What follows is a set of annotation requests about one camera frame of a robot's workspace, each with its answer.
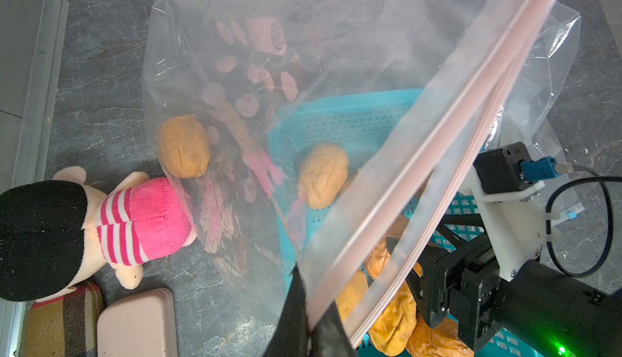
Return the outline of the clear pink-print zipper bag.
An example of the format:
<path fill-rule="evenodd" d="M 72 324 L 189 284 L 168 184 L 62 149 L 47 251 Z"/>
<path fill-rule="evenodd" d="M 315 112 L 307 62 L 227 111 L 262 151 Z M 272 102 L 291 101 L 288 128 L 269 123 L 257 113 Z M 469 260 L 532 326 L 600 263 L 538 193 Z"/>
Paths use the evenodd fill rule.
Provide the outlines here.
<path fill-rule="evenodd" d="M 358 343 L 458 192 L 524 73 L 537 91 L 570 52 L 557 0 L 155 0 L 144 58 L 146 134 L 195 116 L 207 172 L 174 177 L 240 304 L 277 323 L 297 266 L 314 328 L 401 214 L 394 255 L 343 323 Z M 320 144 L 348 179 L 330 206 L 298 195 Z"/>

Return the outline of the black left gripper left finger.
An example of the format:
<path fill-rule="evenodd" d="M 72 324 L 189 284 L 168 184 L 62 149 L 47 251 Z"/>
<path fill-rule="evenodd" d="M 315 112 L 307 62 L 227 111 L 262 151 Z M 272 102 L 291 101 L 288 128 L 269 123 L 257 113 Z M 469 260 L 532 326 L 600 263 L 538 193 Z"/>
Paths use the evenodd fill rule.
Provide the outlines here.
<path fill-rule="evenodd" d="M 265 357 L 303 357 L 309 353 L 309 327 L 306 313 L 305 286 L 297 266 L 292 272 L 283 310 Z"/>

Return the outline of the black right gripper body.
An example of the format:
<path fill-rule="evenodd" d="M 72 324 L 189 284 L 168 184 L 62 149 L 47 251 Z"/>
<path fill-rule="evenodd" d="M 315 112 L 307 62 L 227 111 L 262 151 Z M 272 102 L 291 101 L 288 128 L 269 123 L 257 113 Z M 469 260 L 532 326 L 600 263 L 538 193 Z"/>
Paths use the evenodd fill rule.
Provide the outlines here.
<path fill-rule="evenodd" d="M 497 312 L 509 284 L 485 232 L 466 240 L 448 226 L 484 227 L 478 214 L 445 215 L 436 232 L 455 249 L 427 245 L 417 263 L 422 271 L 410 271 L 406 283 L 424 323 L 435 329 L 452 316 L 458 321 L 458 338 L 478 352 L 501 329 Z"/>

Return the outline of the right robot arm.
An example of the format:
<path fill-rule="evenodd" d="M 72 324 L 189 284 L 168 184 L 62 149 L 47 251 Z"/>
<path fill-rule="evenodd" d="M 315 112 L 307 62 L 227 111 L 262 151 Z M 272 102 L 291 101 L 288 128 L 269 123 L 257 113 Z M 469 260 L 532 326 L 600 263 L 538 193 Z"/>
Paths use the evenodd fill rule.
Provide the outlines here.
<path fill-rule="evenodd" d="M 473 351 L 507 329 L 542 356 L 621 354 L 620 292 L 605 294 L 536 260 L 506 281 L 488 235 L 464 240 L 450 224 L 484 225 L 477 214 L 444 216 L 437 231 L 454 251 L 426 247 L 422 272 L 406 277 L 426 325 L 436 328 L 452 316 L 458 338 Z"/>

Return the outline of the wrinkled brown potato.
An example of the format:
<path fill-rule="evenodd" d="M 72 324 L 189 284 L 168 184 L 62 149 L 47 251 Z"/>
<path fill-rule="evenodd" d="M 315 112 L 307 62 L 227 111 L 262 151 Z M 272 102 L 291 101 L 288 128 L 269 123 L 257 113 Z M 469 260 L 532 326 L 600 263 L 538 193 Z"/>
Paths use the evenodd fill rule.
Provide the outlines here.
<path fill-rule="evenodd" d="M 193 115 L 167 119 L 158 131 L 158 157 L 174 177 L 204 175 L 211 157 L 207 131 Z"/>

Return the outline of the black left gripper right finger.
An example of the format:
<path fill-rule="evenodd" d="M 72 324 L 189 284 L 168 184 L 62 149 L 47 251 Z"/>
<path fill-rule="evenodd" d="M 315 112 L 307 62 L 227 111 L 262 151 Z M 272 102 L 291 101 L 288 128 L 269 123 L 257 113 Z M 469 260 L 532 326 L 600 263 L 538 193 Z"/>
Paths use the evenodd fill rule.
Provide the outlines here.
<path fill-rule="evenodd" d="M 348 336 L 343 328 L 343 323 L 336 303 L 324 313 L 310 336 L 311 357 L 356 357 L 357 353 L 352 348 Z"/>

